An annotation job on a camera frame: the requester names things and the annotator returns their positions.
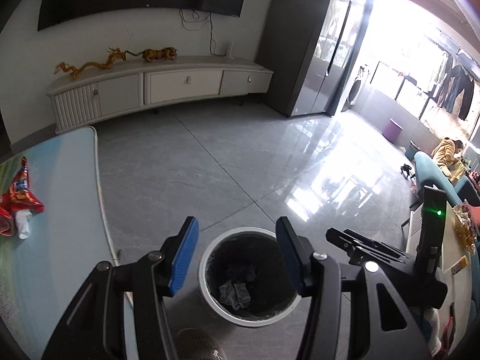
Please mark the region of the landscape print table mat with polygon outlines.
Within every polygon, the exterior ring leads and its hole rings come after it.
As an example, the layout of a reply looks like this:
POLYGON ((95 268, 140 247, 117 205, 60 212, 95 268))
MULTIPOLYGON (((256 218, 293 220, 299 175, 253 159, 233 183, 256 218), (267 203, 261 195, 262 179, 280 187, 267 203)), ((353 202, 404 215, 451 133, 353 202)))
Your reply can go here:
POLYGON ((95 265, 118 259, 103 209, 95 129, 56 136, 7 160, 1 165, 2 191, 22 158, 44 211, 29 220, 27 239, 1 238, 1 317, 24 353, 40 359, 95 265))

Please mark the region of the purple stool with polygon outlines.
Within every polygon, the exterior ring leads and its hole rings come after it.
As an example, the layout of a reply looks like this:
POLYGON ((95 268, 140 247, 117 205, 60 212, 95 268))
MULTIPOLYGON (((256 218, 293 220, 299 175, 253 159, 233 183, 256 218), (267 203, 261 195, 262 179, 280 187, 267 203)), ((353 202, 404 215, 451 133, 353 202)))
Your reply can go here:
POLYGON ((398 138, 400 137, 400 133, 402 133, 403 127, 398 124, 394 119, 389 119, 387 124, 382 130, 382 135, 387 139, 390 143, 395 144, 398 138))

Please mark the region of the grey tall refrigerator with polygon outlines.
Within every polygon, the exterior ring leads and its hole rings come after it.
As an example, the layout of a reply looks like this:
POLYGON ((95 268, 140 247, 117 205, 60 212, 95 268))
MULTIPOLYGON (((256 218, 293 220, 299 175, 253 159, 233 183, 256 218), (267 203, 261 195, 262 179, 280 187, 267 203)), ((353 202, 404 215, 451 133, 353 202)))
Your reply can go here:
POLYGON ((366 0, 271 0, 256 63, 265 102, 286 117, 324 113, 356 41, 366 0))

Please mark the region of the white low tv cabinet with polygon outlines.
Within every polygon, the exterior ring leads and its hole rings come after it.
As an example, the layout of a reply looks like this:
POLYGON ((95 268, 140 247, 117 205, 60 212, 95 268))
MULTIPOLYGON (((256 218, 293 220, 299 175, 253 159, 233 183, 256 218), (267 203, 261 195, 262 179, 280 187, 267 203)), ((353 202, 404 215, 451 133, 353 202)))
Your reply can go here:
POLYGON ((110 70, 64 76, 47 90, 56 132, 183 102, 265 94, 273 72, 240 58, 180 56, 119 63, 110 70))

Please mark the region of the red orange chip bag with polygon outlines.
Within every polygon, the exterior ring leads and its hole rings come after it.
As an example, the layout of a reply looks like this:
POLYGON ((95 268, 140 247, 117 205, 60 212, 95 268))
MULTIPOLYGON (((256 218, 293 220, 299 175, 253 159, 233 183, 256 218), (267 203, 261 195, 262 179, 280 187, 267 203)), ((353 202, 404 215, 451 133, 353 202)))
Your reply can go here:
POLYGON ((20 161, 20 169, 16 173, 9 187, 11 211, 36 211, 43 212, 44 205, 35 197, 30 189, 29 165, 26 157, 20 161))

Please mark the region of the person in yellow clothes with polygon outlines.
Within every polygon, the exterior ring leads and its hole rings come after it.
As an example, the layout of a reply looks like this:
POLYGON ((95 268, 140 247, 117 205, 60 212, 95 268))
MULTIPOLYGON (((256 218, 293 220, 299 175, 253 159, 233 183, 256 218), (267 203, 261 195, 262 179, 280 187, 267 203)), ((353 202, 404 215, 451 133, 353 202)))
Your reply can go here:
POLYGON ((464 145, 461 140, 453 140, 445 137, 431 152, 430 156, 433 162, 450 181, 455 180, 450 168, 459 161, 456 155, 462 152, 463 149, 464 145))

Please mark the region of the pink red snack wrapper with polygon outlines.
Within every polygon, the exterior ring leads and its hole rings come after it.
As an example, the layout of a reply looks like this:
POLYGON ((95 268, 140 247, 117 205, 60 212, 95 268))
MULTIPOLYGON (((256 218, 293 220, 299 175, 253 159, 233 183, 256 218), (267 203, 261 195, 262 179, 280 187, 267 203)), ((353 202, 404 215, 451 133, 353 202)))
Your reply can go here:
POLYGON ((0 234, 2 236, 14 236, 16 225, 11 213, 11 201, 8 192, 1 195, 0 202, 0 234))

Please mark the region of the black tracker box green led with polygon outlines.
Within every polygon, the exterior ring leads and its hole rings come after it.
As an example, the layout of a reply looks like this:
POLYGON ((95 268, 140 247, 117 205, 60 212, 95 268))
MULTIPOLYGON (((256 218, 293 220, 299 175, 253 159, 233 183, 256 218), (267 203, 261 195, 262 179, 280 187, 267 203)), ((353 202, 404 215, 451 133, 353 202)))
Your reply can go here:
POLYGON ((433 280, 442 253, 448 200, 444 191, 430 186, 424 187, 423 197, 414 270, 420 278, 433 280))

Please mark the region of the golden dragon figurine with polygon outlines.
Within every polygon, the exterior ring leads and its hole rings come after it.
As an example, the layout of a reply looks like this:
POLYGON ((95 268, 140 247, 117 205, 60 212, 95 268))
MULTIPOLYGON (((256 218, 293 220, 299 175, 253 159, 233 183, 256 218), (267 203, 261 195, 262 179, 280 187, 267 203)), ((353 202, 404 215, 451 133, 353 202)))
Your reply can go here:
POLYGON ((61 62, 55 67, 54 74, 58 74, 59 72, 67 73, 72 80, 75 80, 79 78, 81 73, 84 72, 84 70, 87 68, 109 70, 113 67, 115 62, 119 60, 126 61, 126 52, 122 51, 120 48, 111 48, 105 62, 99 63, 95 61, 90 61, 84 63, 80 67, 61 62))

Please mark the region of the white crumpled plastic bag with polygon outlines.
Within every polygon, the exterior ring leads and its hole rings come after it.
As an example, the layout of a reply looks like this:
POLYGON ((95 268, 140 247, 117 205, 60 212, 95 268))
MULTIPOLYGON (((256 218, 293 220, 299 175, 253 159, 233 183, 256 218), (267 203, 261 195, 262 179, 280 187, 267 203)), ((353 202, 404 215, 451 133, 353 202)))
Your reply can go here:
POLYGON ((32 217, 30 210, 19 210, 15 213, 16 230, 19 239, 25 240, 30 237, 29 221, 32 217))

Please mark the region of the golden tiger figurine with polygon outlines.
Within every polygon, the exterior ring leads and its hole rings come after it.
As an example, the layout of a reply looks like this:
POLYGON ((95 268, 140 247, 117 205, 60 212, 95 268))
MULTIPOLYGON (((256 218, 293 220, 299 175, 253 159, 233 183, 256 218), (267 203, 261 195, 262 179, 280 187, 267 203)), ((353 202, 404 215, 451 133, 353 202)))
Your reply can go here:
POLYGON ((139 53, 127 51, 127 54, 132 56, 141 56, 148 63, 153 63, 157 60, 176 60, 177 51, 174 47, 166 47, 163 49, 144 49, 139 53))

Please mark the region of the white washing machine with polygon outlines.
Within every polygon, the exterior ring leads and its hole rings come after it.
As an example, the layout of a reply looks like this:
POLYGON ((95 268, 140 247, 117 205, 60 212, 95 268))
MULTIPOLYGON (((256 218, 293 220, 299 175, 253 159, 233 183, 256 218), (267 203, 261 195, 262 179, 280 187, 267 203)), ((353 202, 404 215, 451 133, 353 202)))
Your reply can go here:
POLYGON ((354 105, 356 100, 358 99, 358 96, 363 87, 364 81, 365 80, 363 76, 358 76, 355 78, 355 81, 352 84, 352 88, 350 88, 350 91, 346 98, 346 103, 349 105, 349 107, 354 105))

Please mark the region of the white round trash bin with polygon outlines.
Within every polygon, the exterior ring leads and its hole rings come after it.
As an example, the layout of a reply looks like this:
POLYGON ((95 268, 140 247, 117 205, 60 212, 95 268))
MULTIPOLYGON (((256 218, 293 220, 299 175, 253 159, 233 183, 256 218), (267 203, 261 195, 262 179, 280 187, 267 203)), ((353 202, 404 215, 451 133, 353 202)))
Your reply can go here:
POLYGON ((199 288, 210 308, 242 328, 283 320, 298 303, 275 234, 263 228, 228 230, 212 241, 199 262, 199 288))

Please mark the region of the white power strip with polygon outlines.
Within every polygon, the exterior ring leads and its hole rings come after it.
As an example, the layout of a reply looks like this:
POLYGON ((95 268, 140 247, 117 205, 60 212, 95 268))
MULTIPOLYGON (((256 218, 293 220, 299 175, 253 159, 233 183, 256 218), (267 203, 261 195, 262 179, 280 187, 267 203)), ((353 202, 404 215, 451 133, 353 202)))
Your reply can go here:
POLYGON ((233 41, 230 41, 230 43, 228 44, 228 48, 227 48, 226 54, 225 54, 225 56, 226 56, 228 59, 233 59, 233 48, 234 48, 234 42, 233 42, 233 41))

